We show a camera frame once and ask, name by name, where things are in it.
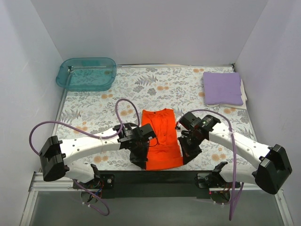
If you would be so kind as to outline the orange t-shirt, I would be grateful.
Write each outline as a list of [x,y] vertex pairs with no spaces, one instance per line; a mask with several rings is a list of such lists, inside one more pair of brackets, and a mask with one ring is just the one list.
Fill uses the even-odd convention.
[[172,109],[142,112],[142,125],[150,124],[156,138],[150,141],[146,170],[167,170],[183,166],[183,157],[177,140],[175,115]]

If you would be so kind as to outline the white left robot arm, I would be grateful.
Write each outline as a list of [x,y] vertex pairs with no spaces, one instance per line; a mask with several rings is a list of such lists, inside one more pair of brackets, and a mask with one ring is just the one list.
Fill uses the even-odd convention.
[[150,141],[156,137],[150,124],[139,127],[133,123],[116,125],[94,137],[63,140],[57,136],[49,137],[39,153],[43,179],[52,182],[67,177],[96,188],[100,183],[99,170],[93,164],[78,162],[79,159],[105,151],[127,149],[144,163],[148,160]]

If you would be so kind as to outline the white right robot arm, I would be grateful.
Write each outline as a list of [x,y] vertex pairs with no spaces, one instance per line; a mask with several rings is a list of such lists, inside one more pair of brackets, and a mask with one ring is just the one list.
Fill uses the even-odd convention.
[[269,194],[276,194],[293,171],[281,145],[268,146],[253,141],[210,114],[201,119],[193,112],[187,112],[175,128],[181,132],[178,140],[185,161],[200,154],[201,143],[208,140],[232,150],[234,156],[249,162],[248,165],[236,165],[222,161],[207,175],[197,175],[201,188],[249,183]]

